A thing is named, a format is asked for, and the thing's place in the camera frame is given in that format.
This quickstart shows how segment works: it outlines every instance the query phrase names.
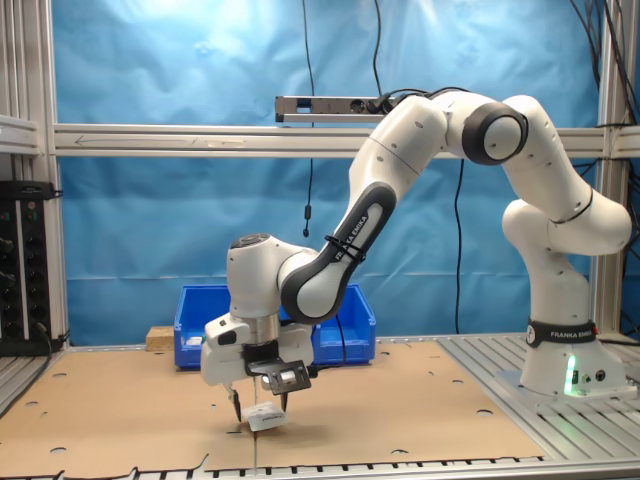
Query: aluminum frame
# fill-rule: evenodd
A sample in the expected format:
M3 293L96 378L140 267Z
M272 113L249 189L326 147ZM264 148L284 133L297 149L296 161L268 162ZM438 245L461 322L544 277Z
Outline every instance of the aluminum frame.
M353 158L371 128L56 124L57 156ZM604 155L603 128L561 128L571 158ZM457 158L439 154L436 158Z
M52 39L50 0L0 0L0 170L6 179L51 182L60 189ZM5 173L7 162L11 175ZM62 201L45 202L44 217L51 335L57 338L68 330Z
M630 79L635 73L638 0L622 2L625 19L627 66ZM620 12L614 11L616 28ZM87 125L59 124L55 100L55 70L52 54L51 0L0 0L0 173L12 172L14 178L50 181L60 188L57 156L118 157L206 157L206 158L353 158L371 129L349 128L279 128L279 127L207 127L155 125ZM611 38L604 28L603 73L600 92L601 123L619 122L623 109L621 85L613 62ZM334 121L349 120L347 117ZM626 175L623 162L613 159L640 153L640 127L560 129L563 145L571 158L603 157L598 166L598 189L611 198L626 198ZM51 288L52 327L56 334L67 330L66 277L64 270L61 201L46 204L47 257ZM619 325L621 295L619 256L597 258L592 267L593 314L603 331L615 331ZM514 420L545 449L544 461L528 462L504 459L495 464L484 461L433 462L425 464L386 464L317 468L250 470L247 472L165 472L169 480L188 478L239 477L245 473L272 479L291 478L623 478L640 475L640 420L622 420L610 410L570 414L562 419L558 412L535 416L509 398L495 381L496 371L517 368L522 361L518 335L420 337L381 339L381 341L421 341L435 339L471 375ZM128 349L130 347L113 347ZM628 362L640 363L640 354L614 348ZM28 383L37 365L35 360L14 359L10 386L6 369L0 364L0 407L11 395ZM608 428L613 434L604 433ZM598 432L603 435L593 437ZM623 452L616 435L633 445L629 458L615 458ZM159 480L161 473L133 472L131 479Z
M611 1L606 4L611 7L616 37L621 44L622 52L626 53L624 61L629 81L631 85L635 85L640 5L637 1L620 3ZM598 112L600 124L625 123L625 88L616 66L611 33L605 22L602 38L602 73ZM618 134L623 134L627 128L630 127L625 127L621 131L611 127L605 129L606 154L602 157L603 160L598 162L595 184L600 193L623 205L627 201L629 166L627 162L618 161L616 158L624 158L629 155L618 156L620 152L616 150L614 145L617 143L615 140ZM591 260L591 274L589 276L591 315L600 331L604 333L620 330L623 259L623 254L619 252L615 255L594 257Z

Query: franka emika robot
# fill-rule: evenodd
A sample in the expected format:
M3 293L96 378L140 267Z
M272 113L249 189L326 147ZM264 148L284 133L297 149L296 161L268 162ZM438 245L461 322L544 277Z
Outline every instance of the franka emika robot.
M354 270L439 152L502 165L519 197L504 212L502 228L531 282L522 386L582 399L635 390L622 362L596 339L588 282L566 256L621 250L631 235L626 209L576 173L535 99L497 102L443 89L405 97L365 140L349 169L347 212L320 252L268 234L231 245L230 311L206 325L201 368L209 385L225 386L238 420L234 381L262 377L282 395L283 409L289 392L311 386L306 368L313 361L311 326L336 315ZM281 325L280 305L292 323Z

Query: electrical panel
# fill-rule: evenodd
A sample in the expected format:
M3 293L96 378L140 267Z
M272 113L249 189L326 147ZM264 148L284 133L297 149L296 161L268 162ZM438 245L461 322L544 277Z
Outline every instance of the electrical panel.
M0 201L0 247L0 337L4 343L24 338L20 242L15 201Z
M44 206L52 197L37 182L0 184L0 357L44 355L64 343L51 333Z

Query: blue storage bin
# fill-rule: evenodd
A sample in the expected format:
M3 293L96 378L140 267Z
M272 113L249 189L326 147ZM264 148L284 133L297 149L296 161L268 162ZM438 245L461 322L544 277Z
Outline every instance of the blue storage bin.
M229 311L231 296L226 285L185 285L173 325L175 362L180 368L200 368L204 326ZM355 284L347 286L338 314L344 331L348 364L365 364L375 356L376 319L371 307ZM280 317L289 317L280 309ZM335 319L316 326L312 339L314 364L342 363L342 339Z

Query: cardboard table surface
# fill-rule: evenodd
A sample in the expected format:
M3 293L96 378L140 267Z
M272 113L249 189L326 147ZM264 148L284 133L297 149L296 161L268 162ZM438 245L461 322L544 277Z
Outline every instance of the cardboard table surface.
M252 380L235 387L253 403ZM253 435L227 433L238 430L226 391L177 372L171 354L71 353L0 420L0 477L113 478L206 455L212 468L252 467Z
M370 366L323 370L287 410L288 425L258 433L259 467L544 455L434 342L378 345Z
M312 383L290 395L290 423L256 442L224 388L177 372L171 354L67 354L0 420L0 477L113 478L205 458L208 470L246 469L256 448L259 467L543 455L435 343L381 345L373 365ZM254 404L251 380L234 386ZM260 390L265 400L279 404Z

